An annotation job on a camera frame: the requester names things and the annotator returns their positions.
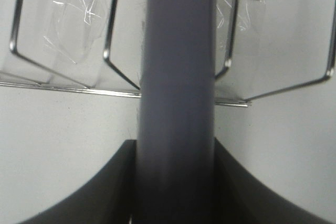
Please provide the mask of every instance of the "chrome wire rack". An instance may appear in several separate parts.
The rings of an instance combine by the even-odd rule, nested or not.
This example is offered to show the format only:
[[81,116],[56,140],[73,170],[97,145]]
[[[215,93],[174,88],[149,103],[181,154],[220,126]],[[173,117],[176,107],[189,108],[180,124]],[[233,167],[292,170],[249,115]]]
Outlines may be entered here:
[[[13,77],[18,80],[23,80],[25,82],[29,82],[29,84],[12,82],[12,81],[11,82],[2,81],[0,82],[0,86],[40,89],[40,90],[66,91],[66,92],[75,92],[75,93],[101,94],[101,95],[111,95],[111,96],[116,96],[116,97],[128,97],[128,98],[140,98],[141,97],[140,87],[136,85],[129,77],[127,77],[112,61],[113,59],[112,59],[112,54],[111,54],[111,43],[112,43],[112,34],[113,34],[114,20],[115,20],[115,14],[117,11],[118,0],[111,0],[111,3],[110,3],[109,21],[107,24],[107,33],[105,37],[102,58],[105,64],[107,64],[107,66],[112,71],[117,73],[124,81],[126,81],[127,83],[129,83],[136,89],[136,91],[131,91],[131,92],[96,89],[95,87],[82,83],[81,81],[75,80],[52,68],[44,66],[43,64],[32,60],[32,58],[30,58],[29,56],[24,55],[21,52],[19,52],[17,49],[17,44],[18,44],[18,33],[19,33],[19,28],[20,28],[23,3],[24,3],[24,0],[16,0],[16,3],[15,3],[12,33],[10,36],[10,43],[9,43],[9,49],[11,53],[14,56],[20,58],[21,60],[27,62],[30,65],[33,65],[39,69],[45,70],[55,76],[59,76],[73,83],[76,83],[80,88],[57,87],[55,85],[51,85],[48,82],[40,82],[38,80],[32,80],[30,78],[19,76],[17,74],[8,73],[5,71],[0,71],[0,75]],[[228,25],[226,50],[225,50],[225,55],[224,55],[224,65],[221,71],[216,75],[215,77],[216,80],[219,80],[220,78],[222,78],[228,72],[228,70],[233,64],[233,51],[234,51],[234,44],[235,44],[238,7],[239,7],[239,0],[232,0],[232,8],[231,8],[230,20],[229,20],[229,25]],[[332,22],[332,33],[330,37],[328,63],[325,69],[325,73],[323,74],[321,78],[314,79],[314,80],[304,82],[304,83],[300,83],[294,86],[286,87],[283,89],[275,90],[272,92],[267,92],[264,94],[256,95],[254,97],[250,97],[247,99],[230,100],[230,99],[225,99],[225,98],[216,98],[215,103],[216,105],[247,108],[252,104],[251,102],[253,100],[264,98],[264,97],[269,97],[271,95],[280,94],[280,93],[284,93],[284,92],[288,92],[288,91],[292,91],[292,90],[296,90],[296,89],[300,89],[300,88],[304,88],[304,87],[308,87],[311,85],[325,82],[329,80],[334,73],[335,58],[336,58],[336,3],[335,3],[335,11],[334,11],[333,22]]]

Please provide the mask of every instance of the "wire rack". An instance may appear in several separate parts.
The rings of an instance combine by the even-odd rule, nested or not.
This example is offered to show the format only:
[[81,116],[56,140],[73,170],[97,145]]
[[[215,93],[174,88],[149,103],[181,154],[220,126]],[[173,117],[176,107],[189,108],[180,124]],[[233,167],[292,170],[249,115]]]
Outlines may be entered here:
[[[20,28],[20,22],[21,22],[23,3],[24,3],[24,0],[16,0],[16,3],[15,3],[15,12],[14,12],[14,17],[13,17],[12,32],[10,35],[10,42],[9,42],[9,49],[11,53],[14,56],[18,57],[19,59],[25,61],[26,63],[36,68],[47,71],[54,76],[59,76],[73,83],[76,83],[78,87],[76,88],[69,88],[69,87],[63,87],[63,86],[58,87],[48,82],[41,82],[38,80],[33,80],[33,79],[30,79],[24,76],[20,76],[20,75],[5,72],[5,71],[1,71],[0,74],[7,76],[7,77],[15,78],[16,80],[24,81],[25,83],[20,83],[19,81],[2,81],[0,82],[0,86],[40,89],[40,90],[65,91],[65,92],[75,92],[75,93],[101,94],[101,95],[111,95],[111,96],[116,96],[116,97],[128,97],[128,98],[140,98],[141,97],[140,87],[137,84],[135,84],[126,74],[124,74],[118,68],[118,66],[116,66],[113,63],[113,56],[111,53],[111,44],[112,44],[112,39],[113,39],[112,35],[114,31],[114,21],[115,21],[115,14],[117,12],[118,0],[111,0],[111,3],[110,3],[109,20],[107,24],[106,36],[104,39],[104,49],[103,49],[102,60],[110,68],[111,71],[114,71],[125,82],[133,86],[136,91],[125,92],[125,91],[120,91],[120,90],[96,89],[93,86],[87,85],[81,81],[78,81],[74,78],[71,78],[63,73],[60,73],[54,70],[53,68],[45,66],[42,63],[33,60],[29,55],[24,55],[23,53],[18,51],[18,48],[17,48],[18,34],[19,34],[19,28]],[[216,74],[216,77],[215,77],[216,80],[223,78],[233,64],[233,51],[234,51],[234,44],[235,44],[238,8],[239,8],[239,0],[232,0],[232,9],[230,13],[226,50],[225,50],[225,55],[224,55],[224,65],[221,71]],[[253,100],[264,98],[264,97],[269,97],[271,95],[276,95],[276,94],[280,94],[284,92],[289,92],[292,90],[296,90],[296,89],[300,89],[300,88],[304,88],[304,87],[308,87],[312,85],[316,85],[316,84],[329,80],[334,73],[335,57],[336,57],[336,3],[335,3],[335,11],[333,14],[333,21],[332,21],[330,48],[329,48],[329,54],[327,55],[327,57],[328,57],[327,66],[325,68],[325,73],[322,75],[321,78],[314,79],[314,80],[307,81],[307,82],[300,83],[300,84],[296,84],[290,87],[274,90],[271,92],[263,93],[263,94],[256,95],[254,97],[250,97],[247,99],[230,100],[230,99],[225,99],[225,98],[216,98],[215,103],[216,105],[247,108],[251,105],[251,102]]]

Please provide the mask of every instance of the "white wall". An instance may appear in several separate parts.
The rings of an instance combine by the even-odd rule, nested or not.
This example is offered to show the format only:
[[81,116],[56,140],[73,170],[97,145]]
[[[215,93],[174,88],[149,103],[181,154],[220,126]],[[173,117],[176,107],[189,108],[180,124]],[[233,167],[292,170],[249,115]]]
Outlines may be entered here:
[[[137,81],[145,0],[130,1],[119,2],[124,4],[116,29],[122,34],[116,37],[115,50],[118,63]],[[13,0],[0,3],[4,6],[0,48],[6,56],[0,57],[0,64],[9,70],[11,62],[17,63],[7,50]],[[251,26],[237,33],[233,68],[217,85],[219,94],[245,98],[323,73],[334,0],[241,3],[239,12],[246,15],[247,7]],[[35,37],[43,35],[42,28],[48,24],[45,16],[41,19],[34,13],[36,5],[25,16],[27,29],[33,28]],[[36,57],[52,65],[43,57],[43,40],[28,39],[29,45],[23,43],[22,49],[40,50]],[[100,60],[101,44],[100,38],[90,60]],[[61,71],[76,70],[64,69],[62,61],[56,63]],[[77,67],[80,78],[85,78],[89,66]],[[14,70],[20,73],[25,68],[17,65]],[[110,73],[103,72],[105,77]],[[108,77],[125,88],[118,78]],[[216,107],[215,118],[216,136],[253,175],[295,204],[334,222],[335,90],[336,79],[332,79],[318,87],[255,101],[248,109]],[[125,139],[137,136],[137,100],[0,87],[0,101],[3,224],[24,220],[64,199],[87,182]]]

